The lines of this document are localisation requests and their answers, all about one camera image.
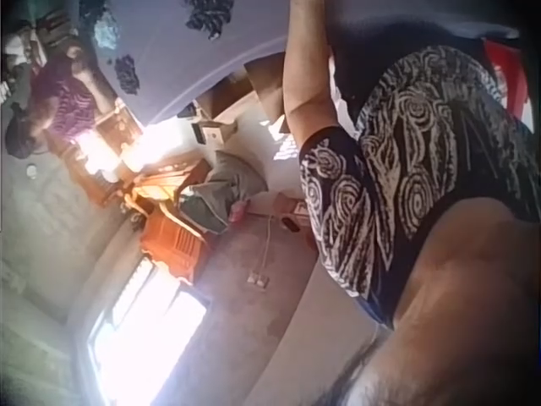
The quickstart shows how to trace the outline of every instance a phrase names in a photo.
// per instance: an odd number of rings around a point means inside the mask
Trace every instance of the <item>black stain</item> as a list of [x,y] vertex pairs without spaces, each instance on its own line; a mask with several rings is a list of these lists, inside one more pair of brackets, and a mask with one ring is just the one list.
[[135,73],[135,62],[131,55],[124,55],[115,60],[115,72],[120,88],[129,95],[137,95],[139,78]]
[[207,32],[209,40],[221,36],[223,25],[231,22],[234,0],[184,0],[192,8],[186,26],[191,30]]

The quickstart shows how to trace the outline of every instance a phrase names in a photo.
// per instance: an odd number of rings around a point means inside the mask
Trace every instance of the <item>patterned shirt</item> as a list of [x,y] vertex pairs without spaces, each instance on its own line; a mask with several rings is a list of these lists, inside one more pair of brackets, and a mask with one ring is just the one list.
[[378,322],[392,327],[419,251],[454,203],[491,197],[541,219],[538,141],[466,53],[431,46],[400,58],[356,125],[353,136],[312,136],[301,180],[326,270]]

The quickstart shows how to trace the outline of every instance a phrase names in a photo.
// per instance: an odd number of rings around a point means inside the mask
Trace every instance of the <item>short sleeve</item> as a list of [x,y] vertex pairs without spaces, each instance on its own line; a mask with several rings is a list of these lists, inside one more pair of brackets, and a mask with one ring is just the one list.
[[374,270],[375,221],[363,154],[344,129],[330,127],[305,142],[299,160],[323,265],[350,296],[366,298]]
[[43,102],[51,97],[59,97],[62,82],[71,79],[72,60],[64,54],[50,58],[32,80],[32,97],[37,102]]

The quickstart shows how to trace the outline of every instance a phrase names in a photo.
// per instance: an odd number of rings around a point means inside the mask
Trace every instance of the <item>red object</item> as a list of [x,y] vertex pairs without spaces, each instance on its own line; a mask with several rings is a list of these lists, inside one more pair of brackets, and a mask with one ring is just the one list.
[[493,41],[484,41],[484,50],[490,62],[500,67],[507,83],[507,111],[522,119],[524,103],[527,101],[527,81],[518,49]]
[[237,201],[231,206],[231,212],[229,213],[229,222],[241,222],[246,215],[250,201]]

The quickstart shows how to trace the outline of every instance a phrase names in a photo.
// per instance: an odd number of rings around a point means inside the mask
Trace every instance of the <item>hand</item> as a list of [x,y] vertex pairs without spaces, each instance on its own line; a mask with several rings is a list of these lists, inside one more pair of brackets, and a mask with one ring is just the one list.
[[85,85],[94,83],[94,73],[83,59],[75,59],[71,64],[71,74]]

